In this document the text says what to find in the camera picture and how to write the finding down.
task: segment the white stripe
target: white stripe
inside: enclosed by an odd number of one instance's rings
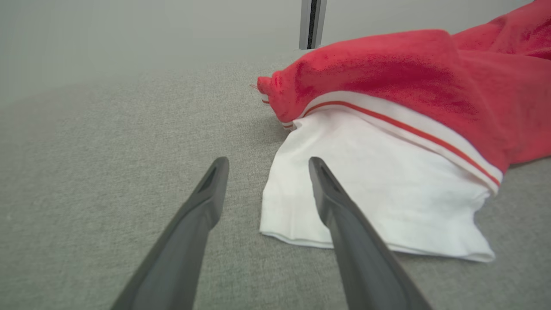
[[[426,132],[440,140],[446,141],[447,143],[459,149],[461,152],[463,152],[466,156],[468,156],[478,165],[480,165],[482,169],[484,169],[491,176],[496,178],[500,183],[503,180],[503,173],[498,168],[490,164],[484,157],[482,157],[482,155],[472,146],[472,144],[470,144],[459,133],[456,133],[453,129],[443,125],[442,123],[439,123],[438,121],[424,114],[416,112],[410,108],[407,108],[403,105],[399,105],[392,101],[384,100],[377,97],[372,97],[366,94],[354,93],[354,92],[345,92],[345,91],[330,92],[327,94],[323,94],[315,98],[314,100],[312,100],[306,106],[306,108],[302,111],[300,117],[303,117],[306,111],[308,111],[313,106],[316,106],[325,102],[329,102],[329,101],[343,101],[343,102],[356,105],[360,108],[388,116],[392,119],[395,119],[399,122],[402,122],[406,125],[416,128],[420,131]],[[477,168],[473,167],[471,164],[466,162],[464,159],[462,159],[461,157],[459,157],[458,155],[456,155],[455,153],[451,152],[450,150],[446,149],[441,145],[431,142],[425,138],[419,137],[407,130],[396,127],[376,117],[366,115],[364,113],[358,112],[354,109],[347,108],[345,106],[328,105],[317,109],[325,110],[325,109],[334,109],[334,108],[339,108],[339,109],[344,108],[349,111],[354,111],[356,114],[360,115],[363,119],[371,122],[376,126],[379,126],[380,128],[383,128],[387,131],[394,133],[395,135],[403,137],[416,144],[427,147],[428,149],[438,154],[441,154],[442,156],[446,157],[450,161],[458,164],[459,166],[463,167],[464,169],[476,175],[478,178],[480,178],[485,183],[487,183],[494,193],[497,193],[498,186],[490,178],[488,178],[484,173],[482,173]],[[292,122],[283,123],[283,125],[290,126],[290,125],[293,125],[293,123]]]

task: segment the white wall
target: white wall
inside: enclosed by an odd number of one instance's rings
[[[101,76],[297,49],[300,5],[0,0],[0,105]]]
[[[322,45],[417,29],[457,33],[530,0],[327,0]]]

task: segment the red stripe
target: red stripe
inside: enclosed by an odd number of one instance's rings
[[[346,106],[348,108],[351,108],[351,109],[354,109],[356,111],[359,111],[359,112],[362,112],[364,114],[367,114],[369,116],[373,116],[373,117],[376,117],[380,120],[383,120],[389,124],[393,124],[394,126],[396,127],[399,127],[401,129],[404,129],[404,130],[407,130],[411,133],[413,133],[414,135],[417,135],[419,137],[422,137],[422,138],[425,138],[429,141],[432,141],[440,146],[443,146],[445,148],[447,148],[449,151],[451,151],[452,153],[454,153],[455,155],[461,157],[462,159],[464,159],[466,162],[468,162],[469,164],[471,164],[472,166],[474,166],[475,168],[477,168],[478,170],[480,170],[482,173],[484,173],[488,178],[490,178],[490,180],[492,180],[495,184],[497,184],[498,186],[500,186],[500,182],[495,178],[493,177],[491,174],[489,174],[486,170],[484,170],[479,164],[477,164],[474,160],[472,160],[469,156],[467,156],[465,153],[461,152],[458,148],[456,148],[455,146],[447,143],[446,141],[444,140],[441,140],[441,139],[438,139],[437,137],[435,136],[432,136],[424,131],[420,131],[418,129],[416,129],[415,127],[411,127],[407,124],[404,124],[402,122],[399,122],[395,119],[392,119],[386,115],[382,115],[382,114],[379,114],[377,112],[373,112],[373,111],[370,111],[370,110],[366,110],[364,108],[360,108],[359,106],[357,105],[353,105],[353,104],[350,104],[350,103],[347,103],[347,102],[344,102],[344,101],[329,101],[329,102],[324,102],[324,103],[320,103],[318,105],[315,105],[311,108],[308,109],[308,111],[306,111],[306,113],[304,114],[304,116],[308,115],[310,112],[312,112],[314,109],[317,109],[317,108],[321,108],[322,106],[326,106],[326,105],[342,105],[342,106]]]

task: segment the red fabric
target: red fabric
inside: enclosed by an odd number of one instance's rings
[[[450,36],[421,30],[335,43],[258,90],[281,122],[347,90],[407,106],[452,128],[502,172],[551,154],[551,0]]]

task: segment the gray textile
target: gray textile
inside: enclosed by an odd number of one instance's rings
[[[217,156],[230,160],[196,309],[346,309],[332,250],[258,233],[287,132],[249,87],[297,58],[73,85],[0,110],[0,309],[108,309]],[[491,264],[398,257],[435,309],[548,309],[551,159],[477,214]]]

